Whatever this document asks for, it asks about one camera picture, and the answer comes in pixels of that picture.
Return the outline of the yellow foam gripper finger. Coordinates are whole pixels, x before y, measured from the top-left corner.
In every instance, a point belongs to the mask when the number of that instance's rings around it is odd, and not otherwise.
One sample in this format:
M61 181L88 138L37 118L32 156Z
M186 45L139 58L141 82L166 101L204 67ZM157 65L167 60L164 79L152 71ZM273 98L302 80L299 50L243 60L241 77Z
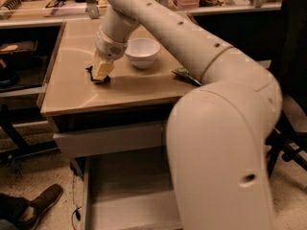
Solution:
M114 69L113 59L94 53L92 65L92 78L95 81L103 81Z

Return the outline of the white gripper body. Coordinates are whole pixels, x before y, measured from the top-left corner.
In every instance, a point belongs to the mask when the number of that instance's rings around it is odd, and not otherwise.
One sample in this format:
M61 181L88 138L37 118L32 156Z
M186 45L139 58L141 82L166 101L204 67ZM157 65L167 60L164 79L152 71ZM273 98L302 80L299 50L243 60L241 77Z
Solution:
M129 34L125 31L112 31L108 35L102 28L96 33L96 59L117 60L121 58L128 47Z

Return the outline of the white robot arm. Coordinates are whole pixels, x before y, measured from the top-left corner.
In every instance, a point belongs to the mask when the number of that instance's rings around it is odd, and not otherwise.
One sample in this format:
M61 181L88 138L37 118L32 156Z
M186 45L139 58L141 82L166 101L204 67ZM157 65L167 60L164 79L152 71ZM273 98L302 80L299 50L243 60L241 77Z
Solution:
M155 0L107 0L95 59L124 54L145 27L200 87L173 107L166 144L184 230L273 230L265 140L282 93L258 62Z

